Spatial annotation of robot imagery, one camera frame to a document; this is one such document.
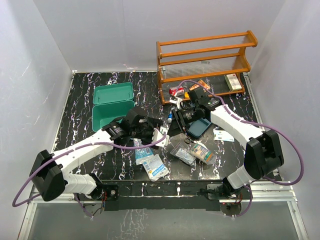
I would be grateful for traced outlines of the blue white bandage roll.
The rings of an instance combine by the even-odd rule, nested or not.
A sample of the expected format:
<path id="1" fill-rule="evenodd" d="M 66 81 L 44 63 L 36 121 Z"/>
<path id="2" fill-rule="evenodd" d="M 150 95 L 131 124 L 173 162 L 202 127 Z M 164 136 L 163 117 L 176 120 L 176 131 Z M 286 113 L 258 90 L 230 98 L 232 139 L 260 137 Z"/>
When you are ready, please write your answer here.
<path id="1" fill-rule="evenodd" d="M 173 110 L 175 110 L 174 107 L 172 107 L 170 110 L 169 110 L 169 114 L 168 114 L 168 117 L 167 117 L 167 122 L 170 124 L 172 122 L 172 119 L 173 119 Z"/>

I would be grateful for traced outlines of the blue swab packet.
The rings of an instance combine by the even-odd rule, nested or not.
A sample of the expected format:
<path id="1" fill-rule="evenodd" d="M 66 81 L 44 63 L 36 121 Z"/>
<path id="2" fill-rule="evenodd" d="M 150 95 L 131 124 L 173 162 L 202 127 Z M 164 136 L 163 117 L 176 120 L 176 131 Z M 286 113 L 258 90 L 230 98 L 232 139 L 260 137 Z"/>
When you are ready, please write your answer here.
<path id="1" fill-rule="evenodd" d="M 141 147 L 142 141 L 138 138 L 134 138 L 133 139 L 133 146 L 134 147 Z M 145 161 L 146 159 L 148 159 L 154 155 L 154 153 L 150 147 L 135 149 L 134 153 L 135 153 L 136 165 L 140 165 L 143 161 Z"/>

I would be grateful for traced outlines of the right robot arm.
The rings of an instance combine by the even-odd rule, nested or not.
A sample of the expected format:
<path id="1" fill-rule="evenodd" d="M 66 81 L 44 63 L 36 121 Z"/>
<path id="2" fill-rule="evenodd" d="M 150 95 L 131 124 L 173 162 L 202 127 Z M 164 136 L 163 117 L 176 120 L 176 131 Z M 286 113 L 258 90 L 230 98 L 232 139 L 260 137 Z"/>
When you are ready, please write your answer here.
<path id="1" fill-rule="evenodd" d="M 274 130 L 263 131 L 244 123 L 220 100 L 212 103 L 201 88 L 188 92 L 194 107 L 174 109 L 167 134 L 171 137 L 186 133 L 190 123 L 206 118 L 234 137 L 245 149 L 244 163 L 236 171 L 222 180 L 222 185 L 214 189 L 204 189 L 203 194 L 235 198 L 241 188 L 260 180 L 284 164 L 279 135 Z"/>

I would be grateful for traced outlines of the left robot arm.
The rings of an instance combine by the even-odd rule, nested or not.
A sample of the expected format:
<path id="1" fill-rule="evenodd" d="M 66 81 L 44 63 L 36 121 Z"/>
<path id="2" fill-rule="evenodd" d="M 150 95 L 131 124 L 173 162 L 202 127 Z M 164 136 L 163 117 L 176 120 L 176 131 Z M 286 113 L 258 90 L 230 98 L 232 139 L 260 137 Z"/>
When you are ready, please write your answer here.
<path id="1" fill-rule="evenodd" d="M 65 149 L 50 153 L 41 151 L 34 161 L 30 178 L 45 202 L 63 193 L 83 194 L 92 200 L 116 200 L 119 189 L 115 184 L 102 183 L 88 173 L 72 171 L 98 155 L 114 149 L 135 150 L 132 139 L 140 139 L 142 148 L 164 147 L 169 135 L 161 129 L 161 119 L 149 117 L 140 107 L 133 107 L 125 116 L 114 118 L 93 135 Z"/>

